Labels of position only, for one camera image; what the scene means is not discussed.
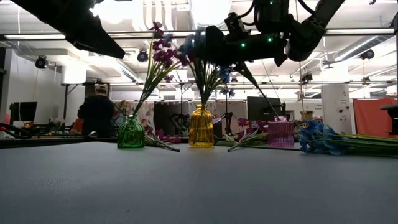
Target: desk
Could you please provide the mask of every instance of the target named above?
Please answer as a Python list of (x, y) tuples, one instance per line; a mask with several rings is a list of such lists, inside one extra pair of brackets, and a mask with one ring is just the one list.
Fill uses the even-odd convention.
[(226, 147), (0, 149), (0, 223), (397, 223), (398, 160)]

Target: glass vase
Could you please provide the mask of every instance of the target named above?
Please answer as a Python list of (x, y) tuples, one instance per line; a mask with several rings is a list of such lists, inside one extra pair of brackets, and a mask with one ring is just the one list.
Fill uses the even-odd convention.
[(118, 148), (137, 149), (145, 146), (144, 128), (137, 121), (137, 116), (129, 116), (127, 121), (119, 127)]
[(214, 145), (213, 117), (206, 106), (197, 105), (197, 110), (191, 115), (189, 145), (196, 148)]

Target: orange partition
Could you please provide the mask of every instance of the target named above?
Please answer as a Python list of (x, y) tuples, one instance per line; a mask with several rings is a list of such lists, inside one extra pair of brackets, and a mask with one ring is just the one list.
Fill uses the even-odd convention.
[(398, 138), (389, 135), (392, 121), (386, 110), (380, 110), (384, 105), (398, 103), (397, 100), (384, 98), (379, 100), (354, 100), (356, 133), (385, 138)]

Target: black shirt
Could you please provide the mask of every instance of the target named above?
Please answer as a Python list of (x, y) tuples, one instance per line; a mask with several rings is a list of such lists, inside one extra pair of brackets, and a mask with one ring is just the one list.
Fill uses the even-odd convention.
[(106, 96), (89, 96), (80, 106), (78, 117), (83, 119), (83, 135), (96, 131), (98, 137), (111, 137), (114, 104)]

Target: fluorescent light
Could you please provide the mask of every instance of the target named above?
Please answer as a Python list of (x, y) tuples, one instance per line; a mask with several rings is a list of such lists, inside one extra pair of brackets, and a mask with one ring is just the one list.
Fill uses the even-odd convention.
[(65, 39), (63, 34), (16, 34), (16, 35), (4, 35), (7, 40), (47, 40), (47, 39)]
[(325, 35), (394, 35), (393, 28), (327, 29)]
[(0, 1), (0, 4), (15, 4), (15, 3), (13, 3), (12, 1), (3, 0)]

